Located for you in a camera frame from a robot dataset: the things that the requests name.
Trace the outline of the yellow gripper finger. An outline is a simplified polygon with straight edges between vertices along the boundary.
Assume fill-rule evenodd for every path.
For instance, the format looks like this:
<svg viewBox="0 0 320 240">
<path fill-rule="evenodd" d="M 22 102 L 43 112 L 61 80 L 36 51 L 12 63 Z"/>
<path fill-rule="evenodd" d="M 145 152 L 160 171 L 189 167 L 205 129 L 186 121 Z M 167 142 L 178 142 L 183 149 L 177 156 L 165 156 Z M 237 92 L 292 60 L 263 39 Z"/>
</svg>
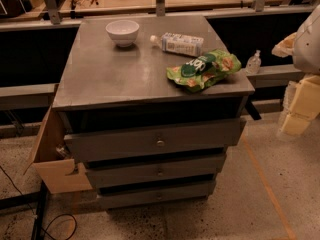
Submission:
<svg viewBox="0 0 320 240">
<path fill-rule="evenodd" d="M 280 132 L 301 135 L 320 114 L 320 76 L 306 75 L 299 82 L 290 81 L 280 116 Z"/>
<path fill-rule="evenodd" d="M 296 33 L 292 33 L 278 44 L 274 46 L 271 53 L 277 57 L 285 58 L 287 56 L 293 55 L 294 42 L 296 38 Z"/>
</svg>

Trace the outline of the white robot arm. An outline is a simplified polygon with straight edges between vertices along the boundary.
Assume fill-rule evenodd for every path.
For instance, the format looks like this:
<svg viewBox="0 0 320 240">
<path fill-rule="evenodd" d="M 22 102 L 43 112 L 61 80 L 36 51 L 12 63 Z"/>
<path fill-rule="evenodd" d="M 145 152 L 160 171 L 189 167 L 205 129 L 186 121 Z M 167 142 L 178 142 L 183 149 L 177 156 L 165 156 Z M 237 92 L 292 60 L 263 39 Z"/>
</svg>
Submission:
<svg viewBox="0 0 320 240">
<path fill-rule="evenodd" d="M 288 84 L 279 118 L 278 136 L 298 137 L 320 114 L 320 5 L 295 33 L 274 46 L 272 54 L 291 56 L 294 67 L 304 73 Z"/>
</svg>

